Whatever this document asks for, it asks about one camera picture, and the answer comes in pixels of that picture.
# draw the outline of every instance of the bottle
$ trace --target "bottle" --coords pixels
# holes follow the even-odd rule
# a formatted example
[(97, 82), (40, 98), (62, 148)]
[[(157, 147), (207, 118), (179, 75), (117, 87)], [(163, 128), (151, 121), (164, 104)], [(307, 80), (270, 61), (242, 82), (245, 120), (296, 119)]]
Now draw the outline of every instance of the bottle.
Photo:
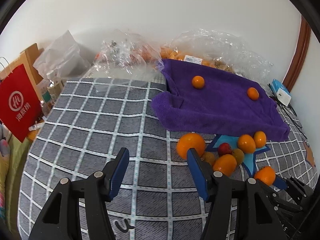
[(55, 103), (63, 90), (63, 82), (56, 76), (56, 73), (53, 70), (47, 73), (47, 78), (48, 80), (51, 80), (51, 83), (47, 89), (53, 102)]

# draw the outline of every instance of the red paper bag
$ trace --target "red paper bag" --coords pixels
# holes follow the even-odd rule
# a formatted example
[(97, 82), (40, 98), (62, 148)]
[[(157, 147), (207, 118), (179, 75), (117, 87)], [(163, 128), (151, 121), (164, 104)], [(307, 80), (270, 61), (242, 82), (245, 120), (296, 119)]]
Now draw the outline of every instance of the red paper bag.
[(23, 142), (40, 114), (40, 101), (22, 64), (0, 83), (0, 119)]

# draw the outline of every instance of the cardboard box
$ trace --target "cardboard box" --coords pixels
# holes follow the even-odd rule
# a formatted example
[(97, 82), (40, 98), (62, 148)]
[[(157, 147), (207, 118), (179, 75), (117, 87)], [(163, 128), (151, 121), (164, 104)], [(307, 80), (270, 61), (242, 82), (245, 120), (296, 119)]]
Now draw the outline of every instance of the cardboard box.
[(36, 61), (36, 59), (40, 56), (42, 53), (42, 50), (38, 49), (37, 44), (33, 44), (27, 49), (25, 49), (23, 52), (20, 53), (19, 57), (14, 60), (12, 63), (10, 63), (4, 70), (0, 71), (0, 80), (5, 79), (9, 73), (14, 70), (17, 66), (23, 64), (27, 75), (30, 79), (30, 82), (34, 88), (34, 90), (37, 93), (37, 96), (39, 100), (42, 99), (41, 92), (37, 88), (37, 84), (40, 83), (40, 81), (43, 79), (42, 76), (39, 75), (38, 71), (33, 67), (33, 63)]

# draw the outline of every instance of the black cable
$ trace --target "black cable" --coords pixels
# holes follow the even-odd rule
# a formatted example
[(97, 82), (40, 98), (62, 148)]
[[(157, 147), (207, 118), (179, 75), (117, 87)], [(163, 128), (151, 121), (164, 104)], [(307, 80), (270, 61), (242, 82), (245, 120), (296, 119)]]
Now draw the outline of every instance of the black cable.
[(305, 138), (306, 140), (308, 140), (308, 138), (306, 137), (306, 135), (304, 134), (304, 132), (301, 130), (301, 129), (302, 129), (302, 125), (299, 125), (294, 119), (292, 119), (289, 111), (287, 110), (287, 108), (290, 109), (290, 110), (292, 111), (292, 113), (293, 113), (296, 117), (298, 117), (298, 116), (297, 116), (297, 113), (296, 113), (296, 111), (293, 109), (292, 105), (289, 104), (288, 106), (285, 106), (284, 104), (282, 104), (282, 103), (279, 101), (277, 95), (276, 95), (276, 94), (273, 92), (273, 90), (271, 89), (271, 85), (270, 85), (270, 84), (268, 84), (268, 87), (270, 88), (270, 90), (271, 90), (271, 92), (272, 92), (272, 94), (273, 94), (272, 99), (277, 103), (277, 105), (280, 107), (280, 109), (289, 117), (289, 119), (291, 120), (291, 122), (295, 125), (295, 127), (299, 130), (299, 132), (304, 136), (304, 138)]

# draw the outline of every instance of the tangerine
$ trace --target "tangerine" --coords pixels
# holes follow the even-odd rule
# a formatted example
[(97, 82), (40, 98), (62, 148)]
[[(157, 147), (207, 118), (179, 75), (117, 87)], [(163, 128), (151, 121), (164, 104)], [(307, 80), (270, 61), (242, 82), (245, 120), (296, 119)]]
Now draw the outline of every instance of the tangerine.
[(263, 131), (258, 131), (253, 135), (253, 140), (257, 148), (262, 148), (266, 145), (267, 137)]
[(192, 79), (192, 85), (196, 89), (202, 89), (204, 87), (204, 78), (202, 76), (195, 76)]
[(186, 56), (186, 55), (184, 55), (184, 54), (178, 54), (178, 55), (175, 57), (175, 59), (176, 59), (176, 60), (184, 61), (185, 56)]
[(161, 46), (160, 47), (160, 56), (162, 59), (168, 58), (169, 57), (169, 48), (166, 46)]
[(202, 65), (204, 65), (204, 66), (207, 66), (207, 67), (210, 67), (210, 61), (209, 60), (203, 60), (202, 61)]
[(247, 95), (253, 101), (258, 100), (258, 98), (259, 98), (259, 92), (255, 88), (249, 88), (247, 90)]
[(244, 153), (254, 153), (256, 144), (249, 134), (241, 135), (237, 141), (238, 148)]
[(276, 173), (270, 166), (262, 168), (260, 171), (257, 171), (254, 175), (255, 179), (261, 180), (263, 183), (271, 186), (276, 180)]
[(173, 51), (171, 51), (171, 53), (169, 54), (169, 57), (171, 57), (171, 56), (175, 57), (175, 56), (177, 56), (177, 55), (178, 55), (178, 51), (173, 50)]
[(220, 171), (230, 177), (237, 167), (237, 161), (231, 154), (222, 155), (213, 164), (214, 171)]
[(205, 142), (200, 134), (187, 133), (181, 136), (177, 143), (177, 153), (182, 159), (187, 159), (187, 151), (190, 148), (195, 148), (200, 157), (203, 155)]

